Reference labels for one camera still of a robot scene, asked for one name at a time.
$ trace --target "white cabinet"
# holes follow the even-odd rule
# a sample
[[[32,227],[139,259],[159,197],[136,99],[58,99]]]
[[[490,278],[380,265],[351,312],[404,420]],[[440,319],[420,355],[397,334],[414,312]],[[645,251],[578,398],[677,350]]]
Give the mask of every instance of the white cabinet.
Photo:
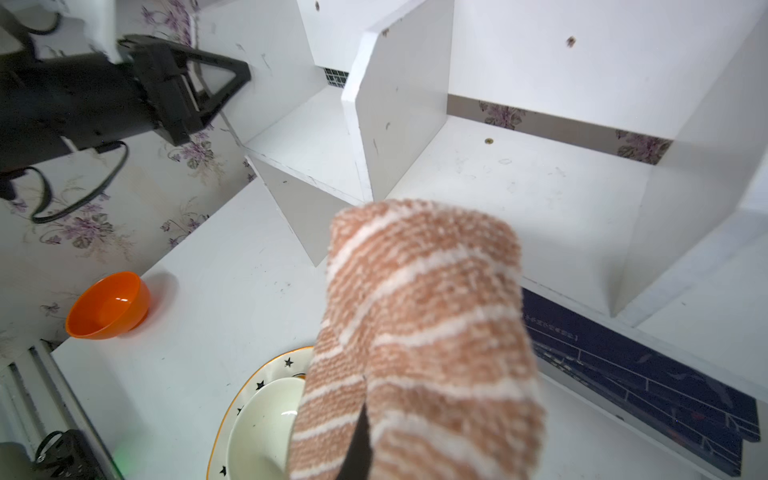
[[[719,344],[717,328],[696,342],[675,333],[727,318],[697,323],[717,314],[704,303],[669,314],[731,258],[762,255],[749,247],[768,233],[765,10],[765,0],[233,0],[204,8],[198,31],[199,48],[251,65],[225,114],[316,265],[348,205],[421,197],[483,210],[518,232],[526,288],[768,401],[762,376],[725,360],[740,345]],[[349,71],[344,89],[319,67]],[[626,161],[450,117],[449,93],[674,143],[657,166]],[[712,345],[726,353],[706,355]]]

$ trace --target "black device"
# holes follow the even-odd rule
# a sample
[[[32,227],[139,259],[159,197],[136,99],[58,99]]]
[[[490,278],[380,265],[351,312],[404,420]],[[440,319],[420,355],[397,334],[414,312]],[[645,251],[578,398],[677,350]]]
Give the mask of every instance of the black device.
[[[22,44],[21,51],[0,55],[0,198],[14,200],[12,180],[42,161],[78,150],[99,153],[123,146],[118,166],[96,190],[61,212],[37,217],[51,202],[43,180],[43,198],[31,220],[45,223],[63,217],[96,197],[127,159],[121,139],[156,131],[174,146],[203,130],[227,101],[251,78],[248,64],[148,35],[118,41],[125,62],[113,64],[95,52],[63,58],[37,58],[30,34],[0,5],[0,27]],[[187,65],[213,65],[234,73],[217,92],[196,91]]]
[[[103,480],[106,478],[88,440],[80,430],[51,432],[35,453],[35,480],[70,478]]]

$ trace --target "white table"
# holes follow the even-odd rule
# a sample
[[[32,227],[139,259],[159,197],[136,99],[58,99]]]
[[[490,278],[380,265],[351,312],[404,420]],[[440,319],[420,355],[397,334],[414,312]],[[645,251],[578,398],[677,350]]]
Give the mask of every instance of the white table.
[[[54,351],[125,478],[205,478],[214,437],[240,387],[274,356],[314,343],[324,270],[324,263],[313,267],[256,180],[144,274],[153,294],[144,324],[117,339],[69,339]],[[699,478],[542,384],[548,443],[537,478]]]

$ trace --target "black cable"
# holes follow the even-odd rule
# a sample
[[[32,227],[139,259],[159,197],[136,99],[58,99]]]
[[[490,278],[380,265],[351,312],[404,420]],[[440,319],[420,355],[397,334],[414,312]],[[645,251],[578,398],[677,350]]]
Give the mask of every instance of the black cable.
[[[37,58],[35,43],[29,36],[29,29],[2,5],[0,5],[0,27],[22,44],[21,51],[0,55],[0,71],[12,70],[19,65],[31,63]]]
[[[35,457],[32,460],[36,462],[38,458],[40,458],[40,455],[42,455],[45,447],[47,447],[48,444],[51,443],[51,440],[53,440],[53,438],[58,435],[64,435],[64,432],[60,432],[57,430],[55,432],[51,432],[48,435],[46,435],[43,441],[40,442],[40,445],[38,446],[38,450],[37,452],[35,452]]]
[[[45,30],[38,30],[37,28],[29,28],[27,25],[24,27],[27,31],[33,35],[50,35],[54,31],[58,30],[58,26],[61,25],[61,13],[56,12],[56,19],[53,21],[53,25]]]
[[[35,215],[39,214],[40,212],[48,208],[48,205],[51,204],[51,200],[53,200],[51,185],[48,183],[48,180],[45,179],[45,177],[43,176],[43,173],[40,170],[38,170],[35,167],[27,167],[26,170],[34,170],[38,172],[38,175],[40,175],[40,179],[42,180],[42,183],[43,183],[43,197],[42,199],[40,199],[40,204],[38,205],[37,209],[35,209],[35,211],[32,212],[32,215],[29,217],[29,220],[31,220],[32,223],[38,223],[38,224],[48,223],[54,220],[58,220],[62,217],[66,217],[67,215],[75,212],[76,210],[79,210],[80,208],[92,202],[93,199],[99,196],[99,194],[102,194],[104,190],[106,190],[106,188],[109,186],[109,184],[112,183],[112,180],[115,178],[115,176],[117,176],[118,172],[120,172],[120,170],[123,168],[123,165],[125,165],[125,161],[128,159],[128,154],[130,152],[130,149],[125,144],[125,142],[121,140],[113,141],[99,148],[99,150],[103,152],[108,150],[110,147],[115,147],[119,145],[122,145],[124,148],[123,157],[120,159],[120,161],[118,162],[118,165],[112,170],[112,172],[109,173],[107,178],[105,178],[104,181],[101,182],[101,184],[98,187],[93,189],[93,191],[90,192],[85,197],[82,197],[80,200],[74,202],[72,205],[70,205],[69,207],[66,207],[62,211],[56,212],[55,214],[52,214],[52,215],[48,215],[47,217],[36,217]]]

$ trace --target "oven mitt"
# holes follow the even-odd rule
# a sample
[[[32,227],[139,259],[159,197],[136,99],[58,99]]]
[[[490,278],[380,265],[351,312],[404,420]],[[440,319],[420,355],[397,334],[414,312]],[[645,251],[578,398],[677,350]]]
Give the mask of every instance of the oven mitt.
[[[339,474],[365,404],[369,478],[530,478],[545,411],[506,223],[419,200],[344,210],[288,469]]]

